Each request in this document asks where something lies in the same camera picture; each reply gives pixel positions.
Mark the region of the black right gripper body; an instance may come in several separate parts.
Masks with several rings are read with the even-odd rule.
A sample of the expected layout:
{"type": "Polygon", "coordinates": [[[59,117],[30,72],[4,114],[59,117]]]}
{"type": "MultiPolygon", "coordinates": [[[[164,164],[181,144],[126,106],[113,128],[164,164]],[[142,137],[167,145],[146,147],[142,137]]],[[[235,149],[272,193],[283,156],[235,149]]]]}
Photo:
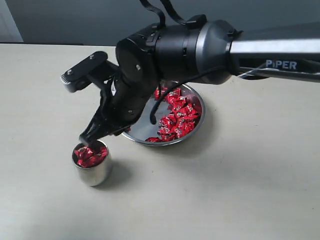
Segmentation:
{"type": "Polygon", "coordinates": [[[140,118],[147,101],[155,91],[155,83],[131,81],[116,73],[100,91],[100,103],[94,120],[94,137],[119,135],[140,118]]]}

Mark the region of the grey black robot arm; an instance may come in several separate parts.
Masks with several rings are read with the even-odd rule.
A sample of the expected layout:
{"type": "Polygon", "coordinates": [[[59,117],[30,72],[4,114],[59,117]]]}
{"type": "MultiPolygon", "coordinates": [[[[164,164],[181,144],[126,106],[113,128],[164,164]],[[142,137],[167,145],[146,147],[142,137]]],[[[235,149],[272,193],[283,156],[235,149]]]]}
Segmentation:
{"type": "Polygon", "coordinates": [[[140,118],[162,81],[220,85],[248,80],[320,80],[320,25],[306,23],[239,31],[224,20],[189,29],[147,27],[119,41],[117,67],[86,78],[100,88],[100,105],[79,139],[84,144],[120,135],[140,118]]]}

